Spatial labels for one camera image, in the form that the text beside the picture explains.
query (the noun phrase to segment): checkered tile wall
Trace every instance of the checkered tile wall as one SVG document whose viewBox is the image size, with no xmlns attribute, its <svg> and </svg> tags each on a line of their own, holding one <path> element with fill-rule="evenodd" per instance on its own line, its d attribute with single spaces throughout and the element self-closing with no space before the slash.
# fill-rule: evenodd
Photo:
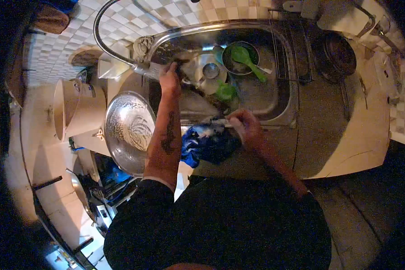
<svg viewBox="0 0 405 270">
<path fill-rule="evenodd" d="M 56 83 L 71 79 L 81 70 L 68 64 L 74 50 L 95 45 L 93 23 L 107 0 L 80 0 L 79 12 L 60 35 L 32 35 L 27 68 L 28 84 Z M 226 19 L 267 19 L 268 8 L 281 0 L 120 0 L 102 16 L 99 32 L 107 46 L 117 40 L 134 41 L 181 26 Z"/>
</svg>

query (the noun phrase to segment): countertop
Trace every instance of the countertop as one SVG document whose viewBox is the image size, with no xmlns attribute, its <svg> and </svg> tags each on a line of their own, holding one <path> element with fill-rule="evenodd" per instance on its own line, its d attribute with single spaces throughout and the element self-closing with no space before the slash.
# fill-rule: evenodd
<svg viewBox="0 0 405 270">
<path fill-rule="evenodd" d="M 374 79 L 367 76 L 365 48 L 351 42 L 356 57 L 356 73 L 346 79 L 349 92 L 349 122 L 343 118 L 340 90 L 329 86 L 316 76 L 315 81 L 299 86 L 299 111 L 296 128 L 279 127 L 266 131 L 267 137 L 278 148 L 278 154 L 301 178 L 339 176 L 371 169 L 383 163 L 389 143 L 389 105 Z M 367 104 L 361 91 L 359 77 L 367 88 Z M 109 79 L 108 103 L 119 92 L 131 90 L 143 96 L 141 76 L 132 71 L 118 79 Z M 110 155 L 104 141 L 91 131 L 74 137 L 76 144 L 95 152 Z M 265 170 L 256 157 L 239 150 L 219 166 L 201 162 L 193 171 L 202 176 L 229 176 L 235 178 L 265 178 Z"/>
</svg>

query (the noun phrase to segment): kitchen sink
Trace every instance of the kitchen sink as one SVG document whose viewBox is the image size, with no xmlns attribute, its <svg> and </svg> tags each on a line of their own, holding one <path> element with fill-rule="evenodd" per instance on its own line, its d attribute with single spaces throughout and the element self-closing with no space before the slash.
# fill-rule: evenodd
<svg viewBox="0 0 405 270">
<path fill-rule="evenodd" d="M 262 83 L 253 74 L 233 75 L 238 86 L 237 107 L 249 109 L 266 127 L 293 126 L 298 105 L 298 84 L 290 42 L 281 34 L 280 27 L 269 21 L 240 20 L 227 23 L 208 23 L 170 30 L 155 36 L 146 60 L 167 64 L 180 54 L 210 53 L 215 45 L 226 47 L 234 41 L 246 41 L 257 49 L 259 65 L 272 70 L 267 82 Z M 278 73 L 286 74 L 282 79 Z M 197 124 L 218 115 L 218 110 L 205 98 L 182 85 L 180 98 L 181 125 Z M 144 77 L 143 88 L 155 113 L 161 98 L 159 82 Z"/>
</svg>

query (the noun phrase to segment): forearm tattoo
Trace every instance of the forearm tattoo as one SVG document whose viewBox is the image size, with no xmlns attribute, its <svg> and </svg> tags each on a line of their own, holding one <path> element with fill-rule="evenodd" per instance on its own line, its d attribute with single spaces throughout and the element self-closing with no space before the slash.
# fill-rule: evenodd
<svg viewBox="0 0 405 270">
<path fill-rule="evenodd" d="M 168 116 L 169 116 L 169 121 L 168 121 L 168 125 L 167 125 L 167 137 L 161 141 L 161 145 L 162 145 L 162 149 L 168 155 L 170 155 L 174 151 L 174 149 L 171 146 L 171 143 L 175 139 L 174 132 L 173 132 L 173 130 L 174 130 L 174 112 L 170 111 Z"/>
</svg>

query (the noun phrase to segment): small steel bowl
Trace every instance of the small steel bowl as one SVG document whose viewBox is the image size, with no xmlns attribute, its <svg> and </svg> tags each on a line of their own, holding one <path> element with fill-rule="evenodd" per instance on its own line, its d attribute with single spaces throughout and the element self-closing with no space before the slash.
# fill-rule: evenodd
<svg viewBox="0 0 405 270">
<path fill-rule="evenodd" d="M 116 95 L 107 108 L 104 136 L 114 162 L 127 174 L 141 177 L 156 116 L 149 103 L 132 91 Z"/>
<path fill-rule="evenodd" d="M 222 61 L 225 68 L 235 75 L 247 75 L 252 73 L 252 69 L 250 69 L 250 67 L 248 67 L 247 65 L 232 60 L 231 51 L 232 47 L 234 46 L 241 46 L 245 48 L 249 52 L 249 57 L 252 63 L 254 63 L 255 65 L 259 64 L 259 53 L 252 44 L 245 41 L 235 41 L 230 43 L 222 53 Z"/>
</svg>

